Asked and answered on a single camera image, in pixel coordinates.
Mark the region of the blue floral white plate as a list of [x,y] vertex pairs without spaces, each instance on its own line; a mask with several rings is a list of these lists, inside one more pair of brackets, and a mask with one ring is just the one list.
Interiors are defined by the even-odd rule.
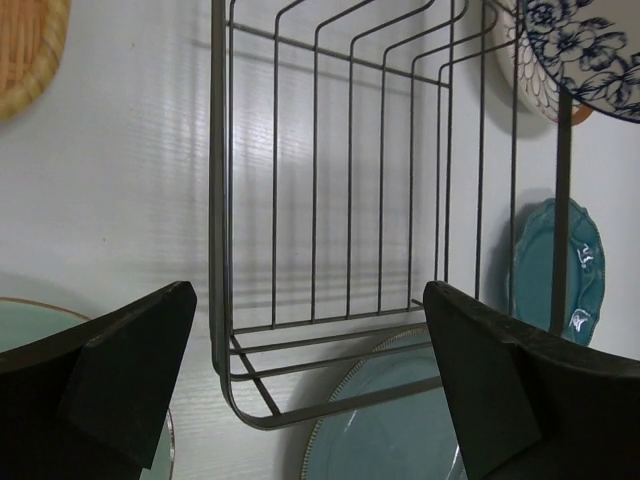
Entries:
[[571,97],[611,117],[639,121],[639,2],[525,1],[533,52]]

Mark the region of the orange woven plate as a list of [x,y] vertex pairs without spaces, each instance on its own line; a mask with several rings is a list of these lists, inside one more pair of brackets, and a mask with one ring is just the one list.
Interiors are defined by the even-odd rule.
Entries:
[[64,55],[70,0],[1,3],[1,119],[28,108],[52,82]]

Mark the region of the teal scalloped plate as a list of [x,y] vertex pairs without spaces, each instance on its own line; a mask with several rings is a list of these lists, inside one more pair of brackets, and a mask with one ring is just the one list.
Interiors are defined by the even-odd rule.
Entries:
[[[554,224],[555,200],[549,198],[526,219],[507,270],[515,278],[505,280],[513,316],[543,330],[551,325]],[[591,343],[604,295],[605,254],[598,228],[587,209],[570,200],[564,339]]]

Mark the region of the grey-blue round plate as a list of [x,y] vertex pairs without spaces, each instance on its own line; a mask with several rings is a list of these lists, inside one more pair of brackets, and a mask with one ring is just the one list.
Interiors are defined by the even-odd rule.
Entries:
[[[329,399],[344,400],[439,375],[430,336],[416,328],[359,361]],[[464,479],[444,390],[437,388],[318,420],[302,479]]]

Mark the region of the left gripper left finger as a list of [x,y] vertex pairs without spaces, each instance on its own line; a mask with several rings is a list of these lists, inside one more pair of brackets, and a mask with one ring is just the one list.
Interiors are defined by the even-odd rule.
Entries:
[[4,479],[137,479],[192,329],[188,281],[1,354]]

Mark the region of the light green flower plate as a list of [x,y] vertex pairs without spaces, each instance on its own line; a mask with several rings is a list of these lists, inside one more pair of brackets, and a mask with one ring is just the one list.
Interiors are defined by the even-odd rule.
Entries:
[[[55,305],[26,299],[1,298],[1,352],[19,348],[88,321],[89,317]],[[171,411],[150,469],[140,475],[145,480],[169,480],[175,462],[175,434]]]

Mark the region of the orange rimmed petal plate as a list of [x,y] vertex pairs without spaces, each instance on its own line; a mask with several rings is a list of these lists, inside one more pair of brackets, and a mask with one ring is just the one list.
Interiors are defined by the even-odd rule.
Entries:
[[499,1],[494,45],[499,66],[519,99],[547,120],[558,121],[560,87],[554,76],[565,65],[595,69],[597,27],[575,16],[584,1]]

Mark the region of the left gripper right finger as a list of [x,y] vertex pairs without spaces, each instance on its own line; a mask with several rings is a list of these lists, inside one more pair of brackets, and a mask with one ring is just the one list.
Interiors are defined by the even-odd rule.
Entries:
[[423,304],[470,479],[636,479],[639,363],[503,315],[442,281]]

